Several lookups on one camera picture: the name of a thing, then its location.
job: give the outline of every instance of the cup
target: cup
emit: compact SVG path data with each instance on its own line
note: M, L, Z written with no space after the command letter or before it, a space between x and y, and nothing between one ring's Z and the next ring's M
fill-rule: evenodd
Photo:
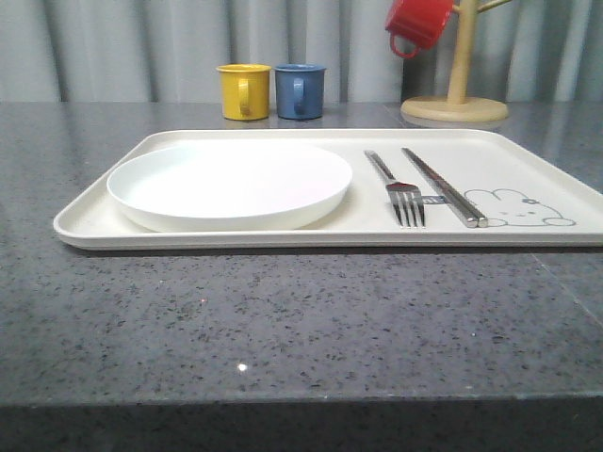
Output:
M276 113L288 120L312 120L322 116L324 66L281 64L274 68Z
M412 58L419 50L432 48L444 31L453 6L453 0L396 0L385 20L392 51L399 57ZM409 54L398 50L396 36L412 42L415 49Z
M217 69L220 73L224 118L254 121L268 117L270 66L226 64Z

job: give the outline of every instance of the yellow mug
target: yellow mug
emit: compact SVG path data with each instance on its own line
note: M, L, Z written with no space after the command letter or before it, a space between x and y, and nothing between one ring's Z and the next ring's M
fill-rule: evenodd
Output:
M270 66L226 64L219 66L222 115L228 120L262 120L269 115Z

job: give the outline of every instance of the white plate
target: white plate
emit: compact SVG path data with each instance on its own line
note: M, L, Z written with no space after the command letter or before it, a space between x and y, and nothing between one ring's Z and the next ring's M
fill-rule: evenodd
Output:
M153 231L290 230L336 208L351 176L343 158L315 146L200 142L129 160L106 187Z

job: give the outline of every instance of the blue mug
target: blue mug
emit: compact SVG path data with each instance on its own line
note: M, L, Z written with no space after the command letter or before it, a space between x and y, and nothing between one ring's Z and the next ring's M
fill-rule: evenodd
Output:
M318 64L280 64L274 68L279 117L312 120L322 116L326 69Z

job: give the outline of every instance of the tray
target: tray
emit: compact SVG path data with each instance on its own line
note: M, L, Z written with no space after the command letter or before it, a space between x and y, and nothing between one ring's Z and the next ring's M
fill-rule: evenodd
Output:
M345 158L350 188L328 216L293 231L156 233L127 219L106 191L121 163L174 145L252 140L284 147L319 146ZM402 154L413 149L489 217L466 228ZM427 227L401 229L365 149L395 175L418 185ZM85 250L175 250L269 247L601 246L603 195L501 135L477 130L304 129L182 130L146 137L54 219L58 237Z

